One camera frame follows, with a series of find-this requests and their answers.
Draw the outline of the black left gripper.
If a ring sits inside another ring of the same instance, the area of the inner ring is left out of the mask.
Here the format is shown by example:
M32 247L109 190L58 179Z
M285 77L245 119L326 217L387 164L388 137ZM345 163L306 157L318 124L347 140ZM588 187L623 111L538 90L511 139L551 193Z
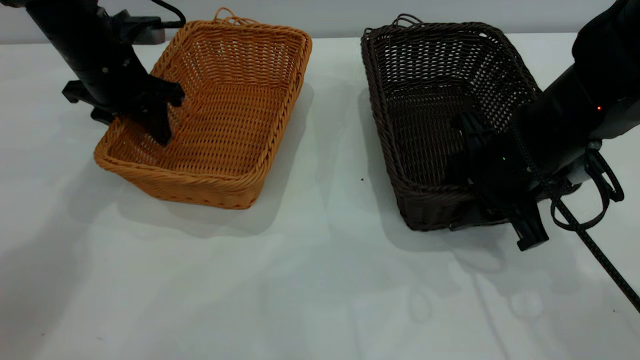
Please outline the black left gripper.
M180 106L185 98L178 82L151 75L129 50L103 55L83 50L63 58L77 76L62 89L67 101L91 105L91 118L106 126L118 114L146 114L148 134L161 146L169 145L173 132L167 103Z

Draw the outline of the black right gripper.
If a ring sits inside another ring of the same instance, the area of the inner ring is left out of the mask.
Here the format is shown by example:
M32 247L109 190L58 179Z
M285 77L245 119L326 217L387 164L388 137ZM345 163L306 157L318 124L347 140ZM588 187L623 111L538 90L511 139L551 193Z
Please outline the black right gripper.
M462 150L450 156L447 179L469 186L487 208L510 213L510 223L524 252L549 241L537 204L537 190L530 191L532 176L512 132L496 133L478 112L454 116L451 128L462 136Z

